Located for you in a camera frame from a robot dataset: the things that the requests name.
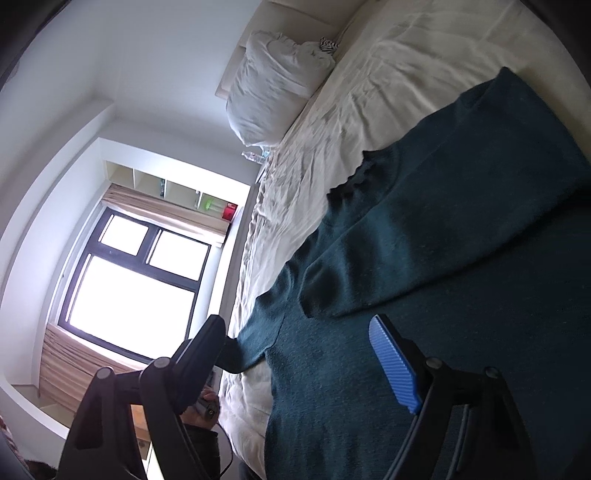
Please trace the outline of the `dark sleeve forearm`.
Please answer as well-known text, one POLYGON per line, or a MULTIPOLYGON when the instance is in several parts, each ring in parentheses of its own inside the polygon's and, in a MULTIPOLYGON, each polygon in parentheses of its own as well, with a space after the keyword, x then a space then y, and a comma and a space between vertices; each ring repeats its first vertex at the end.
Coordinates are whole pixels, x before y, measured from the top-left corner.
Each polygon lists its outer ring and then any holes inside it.
POLYGON ((221 477, 221 455, 219 454, 217 433, 211 429, 189 424, 185 424, 184 428, 208 477, 211 479, 221 477))

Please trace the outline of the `left hand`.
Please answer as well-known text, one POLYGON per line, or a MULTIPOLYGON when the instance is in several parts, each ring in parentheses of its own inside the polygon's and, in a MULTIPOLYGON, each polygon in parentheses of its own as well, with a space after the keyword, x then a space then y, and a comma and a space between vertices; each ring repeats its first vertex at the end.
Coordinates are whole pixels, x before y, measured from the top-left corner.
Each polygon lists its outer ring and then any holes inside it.
POLYGON ((211 386, 205 385, 197 402, 180 415, 185 425, 211 430, 219 416, 219 400, 211 386))

